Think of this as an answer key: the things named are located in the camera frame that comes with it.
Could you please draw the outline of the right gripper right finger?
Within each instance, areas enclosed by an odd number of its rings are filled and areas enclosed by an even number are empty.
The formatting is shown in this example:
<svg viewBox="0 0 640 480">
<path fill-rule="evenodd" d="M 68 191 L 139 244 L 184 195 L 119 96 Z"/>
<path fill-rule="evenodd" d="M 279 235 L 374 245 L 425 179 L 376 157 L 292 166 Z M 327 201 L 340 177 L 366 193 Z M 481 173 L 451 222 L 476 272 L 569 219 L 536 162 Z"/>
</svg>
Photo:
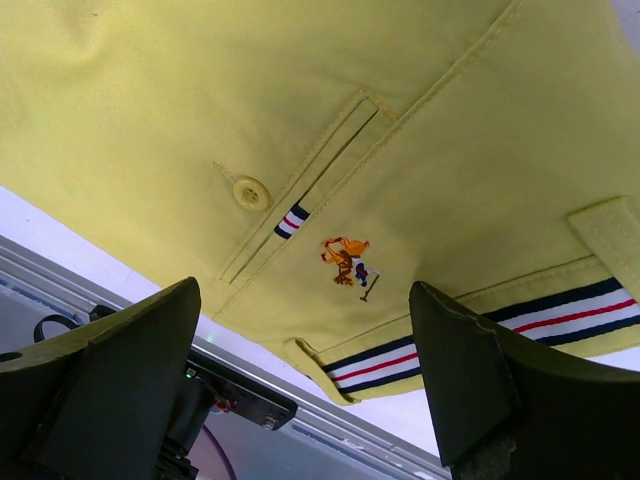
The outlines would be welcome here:
<svg viewBox="0 0 640 480">
<path fill-rule="evenodd" d="M 639 375 L 555 350 L 417 281 L 409 309 L 456 479 L 635 479 Z"/>
</svg>

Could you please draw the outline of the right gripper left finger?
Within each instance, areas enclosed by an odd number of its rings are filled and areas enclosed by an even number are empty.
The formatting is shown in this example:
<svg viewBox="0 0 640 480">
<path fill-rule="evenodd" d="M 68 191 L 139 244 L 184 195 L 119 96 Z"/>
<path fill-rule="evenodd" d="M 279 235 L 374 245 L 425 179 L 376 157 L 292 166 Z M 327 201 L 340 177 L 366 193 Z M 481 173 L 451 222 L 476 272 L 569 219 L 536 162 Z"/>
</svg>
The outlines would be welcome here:
<svg viewBox="0 0 640 480">
<path fill-rule="evenodd" d="M 165 444 L 201 308 L 189 277 L 1 355 L 4 479 L 193 479 Z"/>
</svg>

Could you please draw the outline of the yellow-green trousers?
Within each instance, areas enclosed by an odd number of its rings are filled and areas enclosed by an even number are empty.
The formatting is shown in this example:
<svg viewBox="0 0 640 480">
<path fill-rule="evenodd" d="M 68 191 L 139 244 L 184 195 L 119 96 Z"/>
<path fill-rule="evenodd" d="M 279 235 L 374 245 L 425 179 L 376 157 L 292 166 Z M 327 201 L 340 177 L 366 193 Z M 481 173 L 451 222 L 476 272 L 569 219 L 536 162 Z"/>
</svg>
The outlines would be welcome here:
<svg viewBox="0 0 640 480">
<path fill-rule="evenodd" d="M 639 343 L 639 57 L 607 1 L 5 1 L 1 182 L 349 405 L 427 282 Z"/>
</svg>

